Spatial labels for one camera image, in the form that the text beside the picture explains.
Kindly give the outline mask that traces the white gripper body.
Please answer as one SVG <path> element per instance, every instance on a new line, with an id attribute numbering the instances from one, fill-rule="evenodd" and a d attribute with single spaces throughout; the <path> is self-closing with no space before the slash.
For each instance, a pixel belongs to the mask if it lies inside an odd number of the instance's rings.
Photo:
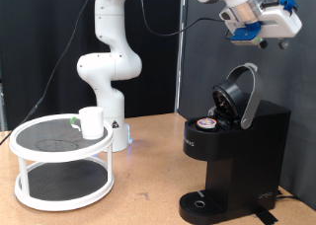
<path id="1" fill-rule="evenodd" d="M 294 38 L 302 28 L 295 12 L 289 13 L 281 5 L 258 8 L 260 30 L 254 38 Z"/>

